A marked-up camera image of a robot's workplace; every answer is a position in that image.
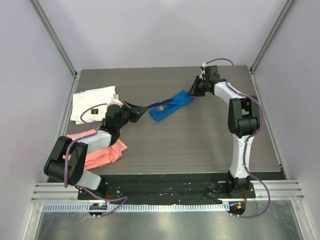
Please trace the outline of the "blue cloth napkin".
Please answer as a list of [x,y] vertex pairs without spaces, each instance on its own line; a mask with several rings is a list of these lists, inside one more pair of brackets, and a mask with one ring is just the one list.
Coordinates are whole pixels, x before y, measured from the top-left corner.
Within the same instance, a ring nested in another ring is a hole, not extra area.
[[162,119],[168,117],[170,114],[172,114],[179,108],[184,107],[189,103],[191,103],[194,100],[194,97],[188,96],[187,92],[183,90],[177,93],[176,95],[172,96],[171,99],[173,99],[173,101],[162,104],[162,105],[166,105],[163,111],[160,111],[160,112],[156,111],[156,107],[159,107],[162,105],[156,106],[149,110],[149,114],[153,120],[157,122],[161,121]]

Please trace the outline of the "green handled gold fork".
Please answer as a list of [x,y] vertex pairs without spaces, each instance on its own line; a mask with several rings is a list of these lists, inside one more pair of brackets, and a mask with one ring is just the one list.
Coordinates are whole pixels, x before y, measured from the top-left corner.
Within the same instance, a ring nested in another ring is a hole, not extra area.
[[155,110],[156,110],[157,112],[162,112],[162,111],[166,108],[166,106],[167,106],[167,105],[160,105],[160,106],[156,107]]

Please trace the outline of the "purple plastic knife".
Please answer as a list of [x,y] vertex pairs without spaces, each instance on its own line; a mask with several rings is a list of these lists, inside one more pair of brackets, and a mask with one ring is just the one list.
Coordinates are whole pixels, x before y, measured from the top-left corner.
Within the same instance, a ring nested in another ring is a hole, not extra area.
[[166,103],[169,103],[169,102],[172,102],[173,99],[172,98],[169,98],[169,99],[166,99],[166,100],[163,100],[161,102],[156,102],[156,103],[153,103],[151,105],[148,106],[148,109],[152,109],[152,108],[155,108],[157,106],[160,106],[160,105],[163,105],[163,104],[166,104]]

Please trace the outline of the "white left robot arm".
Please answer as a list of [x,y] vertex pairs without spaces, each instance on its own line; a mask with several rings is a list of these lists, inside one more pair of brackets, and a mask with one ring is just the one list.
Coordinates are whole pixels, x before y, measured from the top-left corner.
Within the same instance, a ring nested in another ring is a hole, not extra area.
[[146,106],[124,102],[107,107],[102,124],[93,133],[76,138],[60,136],[44,165],[46,176],[68,185],[89,189],[93,198],[100,200],[107,192],[104,180],[85,169],[86,157],[96,150],[110,147],[120,137],[120,129],[137,122],[147,111]]

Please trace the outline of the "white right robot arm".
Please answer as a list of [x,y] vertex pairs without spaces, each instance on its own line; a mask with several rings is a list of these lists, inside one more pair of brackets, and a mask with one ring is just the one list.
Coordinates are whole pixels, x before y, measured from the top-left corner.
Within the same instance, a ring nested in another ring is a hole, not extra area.
[[226,79],[220,78],[216,65],[203,64],[200,69],[201,74],[187,94],[204,97],[211,93],[228,105],[227,126],[233,138],[233,150],[225,191],[236,198],[250,189],[250,152],[255,134],[261,128],[261,106],[255,96],[238,91]]

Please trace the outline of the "pink folded cloth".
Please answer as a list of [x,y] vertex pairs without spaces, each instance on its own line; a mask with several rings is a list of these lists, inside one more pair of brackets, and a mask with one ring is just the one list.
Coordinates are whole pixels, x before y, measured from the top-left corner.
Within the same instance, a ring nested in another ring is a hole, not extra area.
[[128,147],[118,139],[115,144],[109,147],[97,149],[87,154],[84,164],[85,170],[90,170],[114,163],[123,156],[123,151]]

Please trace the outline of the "white folded cloth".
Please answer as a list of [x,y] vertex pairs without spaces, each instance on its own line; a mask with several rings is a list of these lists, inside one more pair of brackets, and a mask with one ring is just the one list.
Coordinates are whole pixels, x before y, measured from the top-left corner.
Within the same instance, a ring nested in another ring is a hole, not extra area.
[[116,87],[114,85],[74,93],[72,96],[70,120],[74,121],[76,125],[81,125],[84,123],[81,120],[81,114],[85,110],[99,104],[105,104],[89,109],[82,116],[83,120],[87,123],[102,121],[107,112],[107,106],[111,104],[114,94],[116,94]]

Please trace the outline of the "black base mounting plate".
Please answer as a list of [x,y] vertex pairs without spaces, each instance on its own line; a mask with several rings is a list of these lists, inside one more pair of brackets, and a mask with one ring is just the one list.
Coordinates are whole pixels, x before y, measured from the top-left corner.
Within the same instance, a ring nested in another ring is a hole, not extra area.
[[126,205],[215,204],[254,199],[253,184],[229,191],[227,173],[103,175],[98,189],[75,184],[78,200],[108,200]]

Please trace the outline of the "right aluminium frame post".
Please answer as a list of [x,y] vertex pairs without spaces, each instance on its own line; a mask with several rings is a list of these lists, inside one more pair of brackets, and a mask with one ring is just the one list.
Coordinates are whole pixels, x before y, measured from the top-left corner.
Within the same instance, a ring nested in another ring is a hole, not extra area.
[[253,61],[252,66],[249,68],[251,74],[254,74],[255,71],[258,69],[263,57],[267,53],[267,50],[275,40],[277,34],[279,33],[282,25],[284,24],[286,18],[289,16],[290,12],[292,11],[293,7],[295,6],[297,0],[286,0],[285,4],[283,5],[280,13],[278,14],[274,24],[271,27],[263,45],[261,46],[255,60]]

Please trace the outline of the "aluminium frame post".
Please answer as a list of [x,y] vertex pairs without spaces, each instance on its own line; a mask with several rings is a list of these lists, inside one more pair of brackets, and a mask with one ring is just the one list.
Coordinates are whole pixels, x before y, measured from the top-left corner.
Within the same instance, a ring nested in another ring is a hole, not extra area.
[[73,66],[66,50],[64,49],[56,31],[54,30],[49,18],[47,17],[44,9],[42,8],[40,2],[38,0],[30,0],[30,4],[32,5],[34,11],[38,15],[41,23],[43,24],[46,32],[48,33],[50,39],[52,40],[54,46],[56,47],[58,53],[60,54],[62,60],[70,71],[71,75],[75,78],[77,76],[77,70]]
[[251,74],[254,74],[255,71],[258,69],[263,57],[267,53],[267,50],[275,40],[277,34],[279,33],[282,25],[284,24],[286,18],[289,16],[290,12],[292,11],[293,7],[295,6],[297,0],[286,0],[285,4],[283,5],[280,13],[278,14],[274,24],[271,27],[263,45],[261,46],[255,60],[253,61],[252,66],[249,68]]

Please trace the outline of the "horizontal aluminium frame rail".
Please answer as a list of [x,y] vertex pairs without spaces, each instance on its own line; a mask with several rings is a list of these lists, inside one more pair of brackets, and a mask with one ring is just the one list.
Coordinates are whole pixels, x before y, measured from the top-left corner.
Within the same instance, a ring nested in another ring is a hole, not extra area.
[[[302,200],[304,195],[297,180],[265,180],[263,183],[252,181],[257,200],[267,200],[269,191],[272,200]],[[64,187],[63,183],[37,183],[35,185],[32,203],[76,202],[78,190],[73,186]]]

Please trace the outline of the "left aluminium frame post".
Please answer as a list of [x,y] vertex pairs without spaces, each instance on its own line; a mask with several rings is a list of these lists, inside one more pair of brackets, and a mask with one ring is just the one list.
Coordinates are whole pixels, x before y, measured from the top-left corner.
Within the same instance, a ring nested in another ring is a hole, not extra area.
[[56,47],[58,53],[60,54],[62,60],[70,71],[71,75],[75,78],[77,76],[77,70],[73,66],[66,50],[64,49],[56,31],[54,30],[49,18],[47,17],[44,9],[42,8],[40,2],[38,0],[30,0],[30,4],[32,5],[34,11],[38,15],[41,23],[43,24],[46,32],[48,33],[50,39],[52,40],[54,46]]

